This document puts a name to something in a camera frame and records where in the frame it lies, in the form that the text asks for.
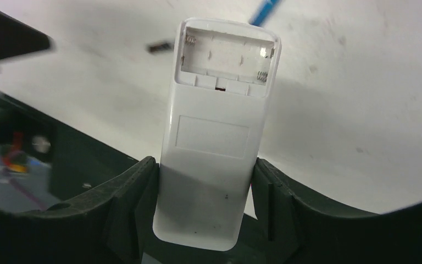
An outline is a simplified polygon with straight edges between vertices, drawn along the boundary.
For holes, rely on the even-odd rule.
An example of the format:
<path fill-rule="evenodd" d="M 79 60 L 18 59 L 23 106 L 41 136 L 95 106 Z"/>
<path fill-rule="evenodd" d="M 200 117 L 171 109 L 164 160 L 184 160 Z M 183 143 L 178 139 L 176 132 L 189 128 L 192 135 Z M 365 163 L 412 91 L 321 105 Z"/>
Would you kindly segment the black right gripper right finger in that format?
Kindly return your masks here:
<path fill-rule="evenodd" d="M 264 159 L 251 187 L 268 263 L 422 263 L 422 202 L 384 214 L 360 210 Z"/>

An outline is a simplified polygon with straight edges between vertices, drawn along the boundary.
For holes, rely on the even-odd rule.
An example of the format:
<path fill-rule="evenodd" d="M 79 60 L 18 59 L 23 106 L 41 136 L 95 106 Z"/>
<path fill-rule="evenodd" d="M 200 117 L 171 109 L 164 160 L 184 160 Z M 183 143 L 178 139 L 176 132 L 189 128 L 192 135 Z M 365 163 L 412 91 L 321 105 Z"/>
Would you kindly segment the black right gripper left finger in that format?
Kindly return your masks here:
<path fill-rule="evenodd" d="M 0 263 L 140 263 L 152 229 L 158 169 L 146 157 L 45 211 L 0 210 Z"/>

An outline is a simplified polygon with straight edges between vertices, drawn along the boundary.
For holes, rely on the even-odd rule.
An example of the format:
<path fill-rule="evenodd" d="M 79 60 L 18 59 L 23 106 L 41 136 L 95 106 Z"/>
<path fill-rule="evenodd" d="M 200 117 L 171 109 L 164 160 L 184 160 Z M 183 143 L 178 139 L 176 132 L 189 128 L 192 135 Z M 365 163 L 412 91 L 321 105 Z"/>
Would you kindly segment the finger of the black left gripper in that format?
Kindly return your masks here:
<path fill-rule="evenodd" d="M 0 11 L 0 60 L 51 48 L 48 35 Z"/>

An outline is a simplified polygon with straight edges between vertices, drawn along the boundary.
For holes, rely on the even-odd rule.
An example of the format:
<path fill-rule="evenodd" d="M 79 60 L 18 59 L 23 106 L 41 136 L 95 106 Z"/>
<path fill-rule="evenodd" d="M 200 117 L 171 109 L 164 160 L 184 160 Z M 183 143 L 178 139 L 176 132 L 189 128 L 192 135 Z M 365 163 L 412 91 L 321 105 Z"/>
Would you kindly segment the black AAA battery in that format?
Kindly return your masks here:
<path fill-rule="evenodd" d="M 157 43 L 151 43 L 147 46 L 147 51 L 150 54 L 160 53 L 160 52 L 169 52 L 174 49 L 174 43 L 171 41 L 162 41 Z"/>

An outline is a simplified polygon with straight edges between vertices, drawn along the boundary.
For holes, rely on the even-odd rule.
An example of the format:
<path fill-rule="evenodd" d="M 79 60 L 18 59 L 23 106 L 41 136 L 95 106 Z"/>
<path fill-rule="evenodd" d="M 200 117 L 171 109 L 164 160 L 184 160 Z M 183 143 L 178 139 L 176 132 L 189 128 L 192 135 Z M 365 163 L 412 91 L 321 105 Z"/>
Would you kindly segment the white air conditioner remote control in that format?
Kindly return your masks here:
<path fill-rule="evenodd" d="M 261 27 L 189 18 L 177 30 L 152 229 L 165 242 L 237 243 L 281 53 Z"/>

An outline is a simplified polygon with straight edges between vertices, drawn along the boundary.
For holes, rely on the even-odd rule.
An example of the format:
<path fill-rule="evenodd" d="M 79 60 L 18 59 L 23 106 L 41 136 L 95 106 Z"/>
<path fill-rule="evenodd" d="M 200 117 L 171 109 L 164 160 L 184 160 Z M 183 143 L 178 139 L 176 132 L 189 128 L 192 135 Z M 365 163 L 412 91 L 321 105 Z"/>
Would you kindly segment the blue AAA battery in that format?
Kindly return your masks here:
<path fill-rule="evenodd" d="M 262 27 L 271 14 L 276 10 L 281 0 L 264 0 L 258 7 L 257 11 L 252 15 L 249 24 L 252 26 Z"/>

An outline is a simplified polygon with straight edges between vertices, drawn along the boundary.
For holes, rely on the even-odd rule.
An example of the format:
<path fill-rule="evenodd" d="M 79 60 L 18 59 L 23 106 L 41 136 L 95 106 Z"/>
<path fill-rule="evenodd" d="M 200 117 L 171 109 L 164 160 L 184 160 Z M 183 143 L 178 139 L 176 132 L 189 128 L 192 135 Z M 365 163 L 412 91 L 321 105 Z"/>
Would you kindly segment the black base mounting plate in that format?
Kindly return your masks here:
<path fill-rule="evenodd" d="M 19 153 L 50 165 L 50 189 L 59 197 L 58 203 L 115 178 L 139 162 L 4 94 L 0 94 L 0 143 L 17 144 Z M 262 246 L 254 241 L 256 222 L 245 217 L 243 226 L 250 234 L 224 252 L 167 246 L 151 229 L 143 254 L 148 252 L 166 263 L 264 263 Z"/>

